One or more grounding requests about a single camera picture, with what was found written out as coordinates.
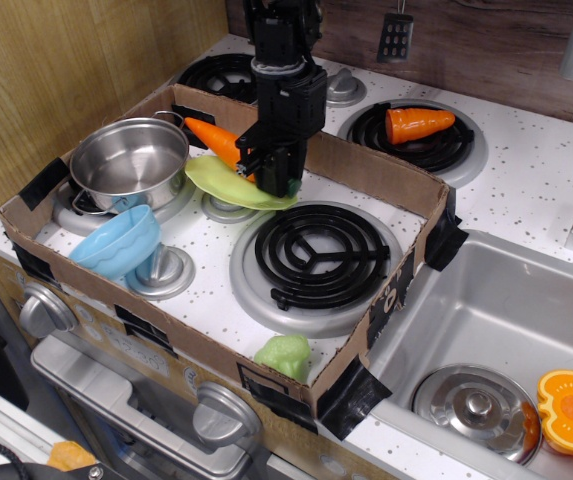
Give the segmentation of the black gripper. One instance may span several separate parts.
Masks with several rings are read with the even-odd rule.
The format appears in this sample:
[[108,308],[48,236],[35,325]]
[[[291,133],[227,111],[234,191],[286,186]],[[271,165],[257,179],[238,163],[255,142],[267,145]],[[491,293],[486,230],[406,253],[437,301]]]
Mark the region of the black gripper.
[[308,139],[325,124],[327,73],[310,62],[281,68],[259,62],[251,66],[258,120],[238,138],[238,146],[260,150],[257,187],[284,197],[288,179],[302,178]]

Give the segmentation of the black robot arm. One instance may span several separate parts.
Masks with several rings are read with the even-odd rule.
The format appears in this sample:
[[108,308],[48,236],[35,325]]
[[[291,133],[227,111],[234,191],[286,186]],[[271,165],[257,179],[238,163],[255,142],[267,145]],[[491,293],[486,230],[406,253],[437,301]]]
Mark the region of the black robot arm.
[[295,196],[308,140],[326,119],[328,75],[311,50],[321,38],[318,1],[246,1],[246,24],[255,55],[257,121],[235,142],[236,168],[276,197]]

